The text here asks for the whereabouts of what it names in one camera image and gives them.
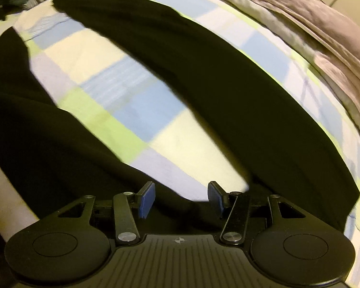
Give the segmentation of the black trousers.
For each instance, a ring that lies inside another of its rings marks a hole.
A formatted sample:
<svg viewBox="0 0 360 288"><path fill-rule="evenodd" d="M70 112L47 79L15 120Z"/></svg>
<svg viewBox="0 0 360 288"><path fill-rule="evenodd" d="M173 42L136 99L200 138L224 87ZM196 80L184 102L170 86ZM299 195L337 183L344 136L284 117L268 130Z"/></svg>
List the black trousers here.
<svg viewBox="0 0 360 288"><path fill-rule="evenodd" d="M246 168L250 192L279 194L343 231L359 190L311 116L237 49L150 0L54 0L167 82ZM93 194L137 191L150 177L121 162L30 71L14 29L0 36L0 168L40 218Z"/></svg>

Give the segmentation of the pink folded cloth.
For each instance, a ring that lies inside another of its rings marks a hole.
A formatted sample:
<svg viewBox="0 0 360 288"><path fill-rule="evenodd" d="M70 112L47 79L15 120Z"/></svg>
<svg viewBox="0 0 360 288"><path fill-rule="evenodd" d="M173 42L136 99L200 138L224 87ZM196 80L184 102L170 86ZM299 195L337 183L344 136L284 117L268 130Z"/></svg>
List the pink folded cloth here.
<svg viewBox="0 0 360 288"><path fill-rule="evenodd" d="M360 27L317 0L254 0L299 25L353 74L348 96L360 112Z"/></svg>

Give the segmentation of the checkered bed sheet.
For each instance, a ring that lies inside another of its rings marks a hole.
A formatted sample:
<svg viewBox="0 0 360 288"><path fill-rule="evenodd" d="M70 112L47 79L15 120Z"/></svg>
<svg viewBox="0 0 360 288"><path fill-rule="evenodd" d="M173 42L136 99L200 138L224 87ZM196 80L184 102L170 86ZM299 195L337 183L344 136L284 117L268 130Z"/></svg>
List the checkered bed sheet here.
<svg viewBox="0 0 360 288"><path fill-rule="evenodd" d="M204 25L261 66L329 136L360 191L359 134L304 58L220 0L153 1ZM24 40L32 72L52 99L123 162L191 200L205 200L212 180L230 191L247 188L243 171L163 81L104 37L57 12L51 1L0 21L0 35L9 27ZM360 199L345 235L356 250L347 283L360 287Z"/></svg>

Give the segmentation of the white striped duvet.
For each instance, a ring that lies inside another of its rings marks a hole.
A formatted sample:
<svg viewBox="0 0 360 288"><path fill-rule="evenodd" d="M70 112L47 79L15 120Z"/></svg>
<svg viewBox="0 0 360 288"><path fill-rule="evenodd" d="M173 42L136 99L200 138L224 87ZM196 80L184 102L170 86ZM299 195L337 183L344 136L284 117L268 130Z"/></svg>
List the white striped duvet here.
<svg viewBox="0 0 360 288"><path fill-rule="evenodd" d="M330 51L286 16L261 6L254 0L222 0L260 22L305 58L326 81L360 131L360 112L348 96L353 74Z"/></svg>

